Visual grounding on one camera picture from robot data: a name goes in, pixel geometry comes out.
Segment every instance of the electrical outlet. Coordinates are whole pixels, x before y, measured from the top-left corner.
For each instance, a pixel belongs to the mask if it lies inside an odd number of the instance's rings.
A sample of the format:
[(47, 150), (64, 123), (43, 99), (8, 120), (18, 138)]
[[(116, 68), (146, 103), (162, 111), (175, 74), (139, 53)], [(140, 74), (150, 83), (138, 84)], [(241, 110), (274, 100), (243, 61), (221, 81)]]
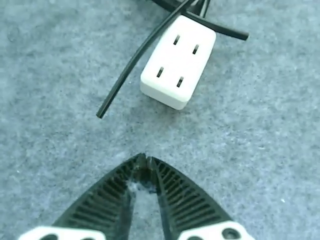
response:
[(176, 110), (191, 99), (216, 41), (216, 33), (180, 15), (160, 38), (141, 73), (140, 89)]

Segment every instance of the black cable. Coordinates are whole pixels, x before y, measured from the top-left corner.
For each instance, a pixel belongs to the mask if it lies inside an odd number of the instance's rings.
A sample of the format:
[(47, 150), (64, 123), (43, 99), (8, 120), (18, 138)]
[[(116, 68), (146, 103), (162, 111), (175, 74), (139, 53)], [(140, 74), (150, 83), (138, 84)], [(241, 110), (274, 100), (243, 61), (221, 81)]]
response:
[(205, 18), (207, 15), (207, 11), (209, 8), (209, 4), (210, 4), (211, 0), (204, 0), (203, 5), (202, 5), (202, 9), (201, 12), (199, 14), (200, 17)]
[(125, 66), (124, 70), (120, 74), (118, 80), (113, 85), (111, 91), (106, 96), (103, 104), (101, 105), (100, 109), (96, 113), (96, 116), (100, 119), (103, 118), (106, 111), (108, 110), (110, 104), (116, 97), (117, 93), (119, 92), (120, 88), (126, 81), (128, 75), (137, 64), (141, 56), (145, 53), (147, 48), (152, 44), (152, 42), (160, 35), (162, 31), (164, 31), (172, 22), (173, 20), (181, 14), (186, 8), (188, 8), (195, 0), (184, 0), (172, 13), (158, 26), (156, 27), (153, 32), (147, 37), (147, 39), (142, 43), (139, 49), (135, 52), (132, 56), (128, 64)]
[[(173, 5), (171, 0), (152, 0), (152, 1), (169, 12), (172, 12), (176, 8), (176, 6)], [(212, 23), (212, 22), (206, 20), (204, 17), (201, 17), (201, 16), (194, 14), (193, 12), (184, 11), (181, 14), (196, 21), (199, 24), (206, 26), (207, 28), (210, 28), (211, 30), (213, 30), (217, 33), (220, 33), (220, 34), (232, 37), (232, 38), (244, 40), (244, 41), (247, 40), (249, 37), (249, 33), (247, 33), (247, 32), (231, 29), (226, 26)]]

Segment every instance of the power strip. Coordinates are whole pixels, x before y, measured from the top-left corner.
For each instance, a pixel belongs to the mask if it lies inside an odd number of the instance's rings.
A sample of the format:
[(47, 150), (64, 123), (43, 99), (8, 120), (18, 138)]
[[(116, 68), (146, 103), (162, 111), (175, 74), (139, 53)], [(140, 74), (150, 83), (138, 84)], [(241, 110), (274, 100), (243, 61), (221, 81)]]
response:
[(191, 99), (216, 41), (216, 33), (180, 15), (168, 27), (141, 73), (140, 89), (176, 110)]

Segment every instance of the textured carpet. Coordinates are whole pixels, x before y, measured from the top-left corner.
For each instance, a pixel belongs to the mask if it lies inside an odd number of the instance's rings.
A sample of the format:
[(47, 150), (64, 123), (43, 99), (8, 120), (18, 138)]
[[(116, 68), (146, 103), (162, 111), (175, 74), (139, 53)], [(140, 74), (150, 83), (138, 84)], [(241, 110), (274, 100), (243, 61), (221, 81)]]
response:
[[(146, 0), (1, 0), (0, 239), (50, 225), (140, 152), (194, 180), (257, 240), (318, 239), (319, 12), (317, 0), (212, 1), (209, 20), (250, 37), (217, 35), (187, 107), (140, 92), (150, 49), (101, 120), (106, 94), (168, 13)], [(163, 239), (150, 206), (130, 240)]]

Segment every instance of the outlet slot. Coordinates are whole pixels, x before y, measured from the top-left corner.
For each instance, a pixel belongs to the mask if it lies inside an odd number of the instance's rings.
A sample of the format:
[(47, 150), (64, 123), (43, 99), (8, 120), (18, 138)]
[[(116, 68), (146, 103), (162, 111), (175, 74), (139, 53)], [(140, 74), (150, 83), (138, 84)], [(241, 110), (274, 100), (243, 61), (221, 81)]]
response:
[(174, 42), (173, 42), (173, 45), (177, 45), (179, 39), (180, 39), (180, 35), (177, 35)]
[(195, 45), (192, 54), (196, 54), (196, 52), (198, 51), (199, 48), (199, 44)]
[(182, 81), (184, 80), (184, 77), (180, 77), (179, 81), (178, 81), (178, 84), (176, 85), (178, 88), (180, 88), (180, 85), (182, 83)]
[(160, 78), (162, 72), (164, 71), (164, 68), (163, 67), (160, 67), (159, 71), (158, 71), (158, 74), (156, 75), (157, 78)]

